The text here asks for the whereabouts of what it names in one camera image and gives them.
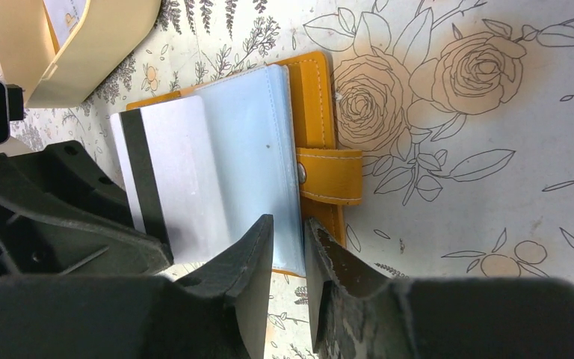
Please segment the white card with black stripe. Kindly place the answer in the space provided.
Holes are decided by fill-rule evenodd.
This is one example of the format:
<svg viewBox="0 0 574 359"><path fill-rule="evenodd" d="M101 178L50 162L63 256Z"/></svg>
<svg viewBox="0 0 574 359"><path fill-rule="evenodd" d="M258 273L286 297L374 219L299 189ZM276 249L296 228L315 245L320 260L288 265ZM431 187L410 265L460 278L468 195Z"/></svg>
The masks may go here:
<svg viewBox="0 0 574 359"><path fill-rule="evenodd" d="M208 261L235 242L199 96L112 114L110 124L137 230L168 245L175 263Z"/></svg>

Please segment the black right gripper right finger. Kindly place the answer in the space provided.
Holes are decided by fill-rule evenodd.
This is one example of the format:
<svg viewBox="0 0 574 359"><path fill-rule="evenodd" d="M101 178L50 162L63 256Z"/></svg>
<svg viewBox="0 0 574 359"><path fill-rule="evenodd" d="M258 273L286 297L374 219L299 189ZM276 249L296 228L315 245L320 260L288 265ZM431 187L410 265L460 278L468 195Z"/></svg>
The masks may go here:
<svg viewBox="0 0 574 359"><path fill-rule="evenodd" d="M393 279L304 223L320 358L574 358L574 286L552 278Z"/></svg>

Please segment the white card with picture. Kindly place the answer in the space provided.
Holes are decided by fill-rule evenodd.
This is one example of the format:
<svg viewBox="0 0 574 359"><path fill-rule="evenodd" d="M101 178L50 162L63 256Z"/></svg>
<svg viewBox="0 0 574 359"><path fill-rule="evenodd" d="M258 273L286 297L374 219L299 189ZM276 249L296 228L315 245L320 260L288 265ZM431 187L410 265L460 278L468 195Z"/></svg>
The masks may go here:
<svg viewBox="0 0 574 359"><path fill-rule="evenodd" d="M61 48L84 15L87 0L44 0L43 4L55 45Z"/></svg>

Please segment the yellow leather card holder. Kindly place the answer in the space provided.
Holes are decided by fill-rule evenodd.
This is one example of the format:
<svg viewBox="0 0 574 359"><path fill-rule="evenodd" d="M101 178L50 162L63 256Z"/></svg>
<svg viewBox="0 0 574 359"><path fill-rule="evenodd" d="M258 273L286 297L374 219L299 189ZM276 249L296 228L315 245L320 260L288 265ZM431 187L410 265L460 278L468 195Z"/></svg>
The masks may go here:
<svg viewBox="0 0 574 359"><path fill-rule="evenodd" d="M231 237L236 242L260 215L273 215L273 270L304 276L301 221L317 218L344 243L342 209L362 200L362 152L336 146L324 53L132 102L124 111L190 96L204 102Z"/></svg>

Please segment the beige oval plastic tray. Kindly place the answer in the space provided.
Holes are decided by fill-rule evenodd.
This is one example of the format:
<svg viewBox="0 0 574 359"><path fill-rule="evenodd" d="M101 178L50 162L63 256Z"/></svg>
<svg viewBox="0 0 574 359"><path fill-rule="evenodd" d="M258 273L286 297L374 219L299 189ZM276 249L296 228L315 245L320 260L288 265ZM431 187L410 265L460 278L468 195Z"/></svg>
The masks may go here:
<svg viewBox="0 0 574 359"><path fill-rule="evenodd" d="M86 1L59 47L44 1L0 1L0 64L27 108L75 107L154 27L160 1Z"/></svg>

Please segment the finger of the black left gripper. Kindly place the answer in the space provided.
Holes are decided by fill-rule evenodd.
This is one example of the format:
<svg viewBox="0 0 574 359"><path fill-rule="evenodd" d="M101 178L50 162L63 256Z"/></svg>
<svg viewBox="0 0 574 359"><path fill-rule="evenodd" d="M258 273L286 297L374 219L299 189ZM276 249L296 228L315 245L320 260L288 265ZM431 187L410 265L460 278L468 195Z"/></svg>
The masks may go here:
<svg viewBox="0 0 574 359"><path fill-rule="evenodd" d="M0 276L155 274L167 244L133 226L126 193L77 141L0 153Z"/></svg>

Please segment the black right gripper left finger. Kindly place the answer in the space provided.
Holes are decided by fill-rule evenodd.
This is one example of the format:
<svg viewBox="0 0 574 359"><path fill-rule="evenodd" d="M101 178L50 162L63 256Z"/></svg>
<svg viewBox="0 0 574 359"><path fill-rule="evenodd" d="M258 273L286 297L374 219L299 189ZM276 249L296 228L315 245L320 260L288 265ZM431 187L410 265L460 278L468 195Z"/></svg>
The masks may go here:
<svg viewBox="0 0 574 359"><path fill-rule="evenodd" d="M274 219L178 280L0 278L0 358L262 358Z"/></svg>

